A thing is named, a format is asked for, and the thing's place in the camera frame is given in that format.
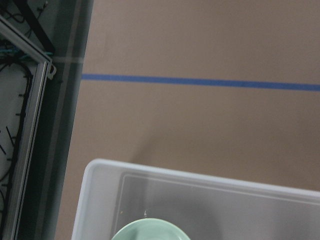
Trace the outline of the aluminium side frame rail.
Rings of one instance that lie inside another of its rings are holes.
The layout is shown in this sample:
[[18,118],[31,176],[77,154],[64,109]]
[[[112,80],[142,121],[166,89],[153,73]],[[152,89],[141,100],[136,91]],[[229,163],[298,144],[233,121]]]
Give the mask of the aluminium side frame rail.
[[15,240],[51,57],[0,18],[0,238]]

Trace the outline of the mint green bowl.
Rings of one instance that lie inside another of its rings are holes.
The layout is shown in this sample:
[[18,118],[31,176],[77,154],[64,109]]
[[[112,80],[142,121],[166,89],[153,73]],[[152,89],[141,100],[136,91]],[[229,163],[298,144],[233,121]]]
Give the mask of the mint green bowl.
[[158,218],[143,218],[122,227],[112,240],[190,240],[178,226]]

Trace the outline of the translucent plastic storage box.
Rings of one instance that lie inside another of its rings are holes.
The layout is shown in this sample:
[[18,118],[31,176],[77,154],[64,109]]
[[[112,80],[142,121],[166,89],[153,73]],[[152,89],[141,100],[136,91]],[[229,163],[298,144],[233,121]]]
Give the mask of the translucent plastic storage box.
[[193,240],[317,240],[317,191],[94,159],[85,168],[74,240],[109,240],[139,219]]

